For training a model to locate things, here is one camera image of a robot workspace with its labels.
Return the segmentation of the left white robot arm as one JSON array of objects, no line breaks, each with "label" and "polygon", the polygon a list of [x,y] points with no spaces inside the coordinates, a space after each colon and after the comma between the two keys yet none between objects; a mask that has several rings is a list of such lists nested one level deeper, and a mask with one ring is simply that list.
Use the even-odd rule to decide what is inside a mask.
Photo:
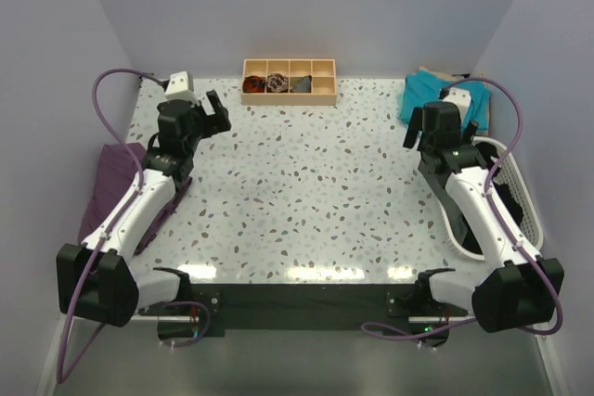
[{"label": "left white robot arm", "polygon": [[138,277],[129,263],[186,194],[198,143],[231,129],[219,95],[210,90],[206,97],[211,113],[199,102],[180,98],[158,105],[158,131],[123,197],[81,244],[66,244],[58,252],[58,303],[64,314],[121,327],[155,304],[171,314],[190,308],[187,274],[159,268]]}]

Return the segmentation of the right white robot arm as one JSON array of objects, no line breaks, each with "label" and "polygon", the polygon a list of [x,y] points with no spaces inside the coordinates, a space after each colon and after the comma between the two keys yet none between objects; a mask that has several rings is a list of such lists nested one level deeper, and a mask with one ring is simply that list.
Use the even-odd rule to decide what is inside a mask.
[{"label": "right white robot arm", "polygon": [[451,270],[420,274],[413,293],[416,309],[433,315],[451,304],[474,315],[488,333],[520,328],[532,334],[551,323],[546,335],[563,322],[559,293],[564,270],[545,259],[515,223],[496,191],[489,165],[472,143],[476,125],[461,126],[456,105],[436,101],[414,109],[404,147],[420,153],[419,171],[449,222],[467,224],[488,266],[481,279]]}]

